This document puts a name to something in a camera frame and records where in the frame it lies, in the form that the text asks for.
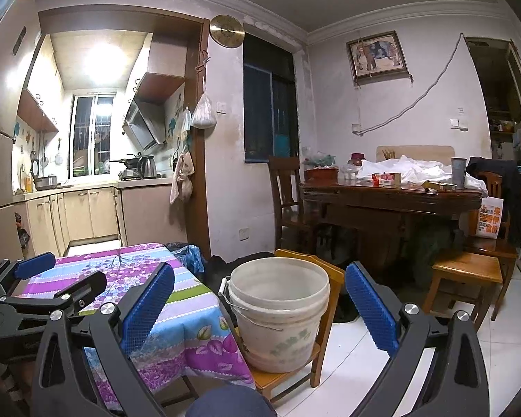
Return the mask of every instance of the white plastic bucket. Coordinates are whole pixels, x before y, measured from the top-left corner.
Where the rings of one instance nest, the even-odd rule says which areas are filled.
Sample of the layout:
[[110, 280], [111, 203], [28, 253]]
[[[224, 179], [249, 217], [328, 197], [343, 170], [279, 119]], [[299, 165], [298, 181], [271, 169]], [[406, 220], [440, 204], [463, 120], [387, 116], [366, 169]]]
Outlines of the white plastic bucket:
[[232, 272], [228, 294], [251, 365], [285, 373], [307, 363], [328, 307], [325, 270], [287, 257], [253, 260]]

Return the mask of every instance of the round gold plate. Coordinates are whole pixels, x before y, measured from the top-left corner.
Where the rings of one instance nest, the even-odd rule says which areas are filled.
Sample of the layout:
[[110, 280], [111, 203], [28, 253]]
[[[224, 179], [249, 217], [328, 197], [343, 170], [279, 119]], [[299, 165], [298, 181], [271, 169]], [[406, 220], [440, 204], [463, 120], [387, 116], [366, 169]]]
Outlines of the round gold plate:
[[210, 35], [221, 46], [237, 48], [243, 44], [245, 30], [239, 20], [229, 15], [217, 15], [210, 21]]

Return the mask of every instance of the gray cup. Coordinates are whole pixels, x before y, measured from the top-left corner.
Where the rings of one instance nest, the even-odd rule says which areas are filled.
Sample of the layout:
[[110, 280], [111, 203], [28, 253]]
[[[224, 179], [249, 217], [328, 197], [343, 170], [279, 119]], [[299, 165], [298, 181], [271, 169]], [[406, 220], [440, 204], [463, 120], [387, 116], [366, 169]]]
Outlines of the gray cup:
[[465, 189], [466, 158], [452, 158], [452, 183], [457, 189]]

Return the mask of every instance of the window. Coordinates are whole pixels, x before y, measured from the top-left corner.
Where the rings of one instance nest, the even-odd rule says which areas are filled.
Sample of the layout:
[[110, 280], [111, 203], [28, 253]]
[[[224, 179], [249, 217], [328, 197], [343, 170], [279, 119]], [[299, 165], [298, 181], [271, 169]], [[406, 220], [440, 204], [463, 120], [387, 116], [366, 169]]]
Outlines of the window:
[[251, 35], [243, 44], [245, 161], [294, 157], [299, 151], [293, 57]]
[[110, 173], [110, 125], [114, 96], [76, 96], [72, 116], [71, 176]]

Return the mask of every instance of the table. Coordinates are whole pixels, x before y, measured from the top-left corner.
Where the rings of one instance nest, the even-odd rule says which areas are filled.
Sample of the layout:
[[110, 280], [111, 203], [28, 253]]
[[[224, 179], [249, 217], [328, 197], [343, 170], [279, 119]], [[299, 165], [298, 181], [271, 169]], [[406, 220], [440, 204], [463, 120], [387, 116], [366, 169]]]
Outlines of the table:
[[[31, 278], [22, 296], [51, 298], [79, 278], [102, 271], [108, 280], [106, 291], [80, 312], [93, 313], [104, 302], [117, 303], [129, 288], [143, 284], [160, 262], [174, 269], [175, 286], [143, 347], [131, 355], [143, 382], [153, 393], [183, 375], [254, 388], [217, 296], [158, 243], [57, 259], [53, 269]], [[120, 409], [95, 349], [86, 353], [105, 404]]]
[[423, 217], [451, 218], [480, 208], [482, 199], [478, 189], [427, 191], [350, 179], [310, 179], [300, 186], [303, 199], [320, 208], [321, 222], [359, 232], [358, 258], [376, 277], [398, 259], [402, 240]]

